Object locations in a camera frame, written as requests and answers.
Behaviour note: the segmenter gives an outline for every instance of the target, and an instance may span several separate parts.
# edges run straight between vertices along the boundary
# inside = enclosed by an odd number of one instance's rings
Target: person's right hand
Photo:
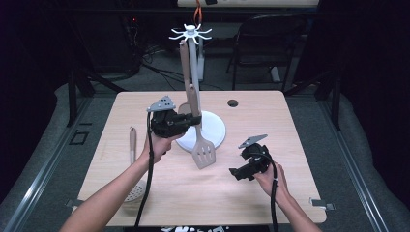
[[[169,138],[162,138],[154,133],[151,133],[152,142],[153,142],[153,149],[154,149],[154,163],[157,163],[161,160],[162,155],[164,155],[167,151],[171,150],[171,143],[175,139],[184,136],[183,133],[169,137]],[[145,138],[144,149],[142,151],[141,156],[148,156],[150,153],[150,145],[148,136]]]
[[[275,200],[278,203],[287,200],[290,194],[287,189],[286,177],[284,176],[282,166],[277,162],[275,162],[275,166],[278,173],[277,192],[275,194]],[[255,173],[253,177],[259,182],[259,185],[266,192],[266,194],[272,196],[272,184],[274,182],[274,167],[272,166],[272,164],[269,164],[268,170],[266,170],[264,173]]]

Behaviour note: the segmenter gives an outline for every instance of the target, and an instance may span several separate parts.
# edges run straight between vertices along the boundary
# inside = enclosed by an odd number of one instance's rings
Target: gray carpet
[[[225,73],[228,51],[220,48],[208,49],[206,54],[205,79],[201,90],[229,90],[231,73]],[[157,69],[181,71],[178,53],[158,52],[146,57],[147,64]],[[147,68],[132,78],[115,81],[119,86],[131,91],[173,91],[183,90],[182,77],[173,73],[164,77]],[[245,71],[238,77],[238,89],[279,89],[273,83],[260,84],[270,80],[266,70]],[[112,78],[115,74],[106,75]],[[62,142],[61,158],[58,160],[52,177],[42,192],[30,216],[23,221],[22,231],[56,231],[71,212],[64,204],[67,199],[76,198],[94,155],[103,125],[114,101],[114,94],[99,83],[93,83],[98,94],[90,100],[79,96],[80,103],[85,105],[82,114],[68,132],[67,86],[60,88],[56,94],[59,102],[50,126],[44,133],[39,147],[27,164],[15,187],[0,206],[1,228],[4,230],[24,194],[34,181],[37,173],[47,159],[55,152],[56,144]],[[307,89],[301,95],[287,98],[292,118],[301,138],[313,177],[322,199],[334,203],[336,210],[328,211],[328,219],[320,225],[324,231],[373,231],[363,203],[350,180],[342,151],[327,122],[326,112],[314,99],[312,91]],[[410,214],[386,189],[383,180],[371,165],[371,151],[368,149],[366,137],[352,112],[347,99],[342,98],[340,111],[341,133],[348,148],[354,156],[363,177],[372,192],[380,214],[386,221],[390,231],[410,231]],[[82,145],[81,136],[87,137]],[[121,231],[122,228],[110,227],[106,231]],[[281,225],[280,231],[291,231],[290,226]]]

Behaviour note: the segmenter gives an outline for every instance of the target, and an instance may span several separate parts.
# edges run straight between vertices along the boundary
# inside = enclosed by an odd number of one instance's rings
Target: white plastic hooks
[[[199,43],[196,41],[195,37],[199,37],[199,38],[204,39],[204,40],[210,40],[210,39],[212,39],[211,37],[203,37],[203,36],[201,36],[201,34],[207,34],[207,33],[209,33],[210,31],[212,31],[212,29],[209,29],[208,31],[205,31],[205,32],[198,31],[199,28],[201,28],[201,24],[199,24],[196,28],[195,28],[194,25],[187,25],[187,24],[184,24],[184,27],[185,27],[185,30],[186,30],[186,31],[184,31],[184,32],[179,32],[179,31],[176,31],[176,30],[174,30],[174,29],[171,29],[171,31],[172,31],[173,33],[175,33],[175,34],[182,34],[182,35],[181,35],[181,36],[178,36],[178,37],[169,37],[169,39],[171,39],[171,40],[178,40],[178,39],[180,39],[180,38],[185,37],[185,41],[186,41],[187,39],[192,38],[192,40],[193,40],[193,41],[195,42],[195,44],[197,44],[197,45],[199,45]]]

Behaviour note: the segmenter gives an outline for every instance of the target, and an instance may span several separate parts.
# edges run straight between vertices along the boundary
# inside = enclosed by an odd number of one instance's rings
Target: wooden utensil handle
[[[184,77],[185,91],[188,96],[188,90],[190,88],[190,54],[188,50],[187,42],[181,40],[180,42],[180,55],[181,55],[181,65],[182,74]]]
[[[136,129],[130,129],[130,163],[135,162],[135,151],[136,151]]]
[[[190,110],[192,112],[192,116],[193,117],[199,116],[200,112],[198,108],[198,96],[196,95],[195,87],[192,84],[190,85],[189,101],[190,101]]]

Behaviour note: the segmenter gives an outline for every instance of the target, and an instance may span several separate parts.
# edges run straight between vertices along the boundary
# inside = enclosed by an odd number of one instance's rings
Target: slotted spatula
[[[188,53],[187,42],[185,42],[184,40],[181,40],[180,42],[180,55],[187,101],[179,106],[178,114],[188,114],[190,113],[190,102],[188,100],[190,90],[190,55]]]
[[[197,117],[200,115],[198,108],[198,96],[196,95],[196,90],[193,85],[190,85],[190,109],[192,111],[192,116]],[[192,157],[199,169],[214,163],[216,158],[215,145],[211,141],[205,139],[201,134],[201,125],[195,125],[196,130],[196,143],[192,149]]]

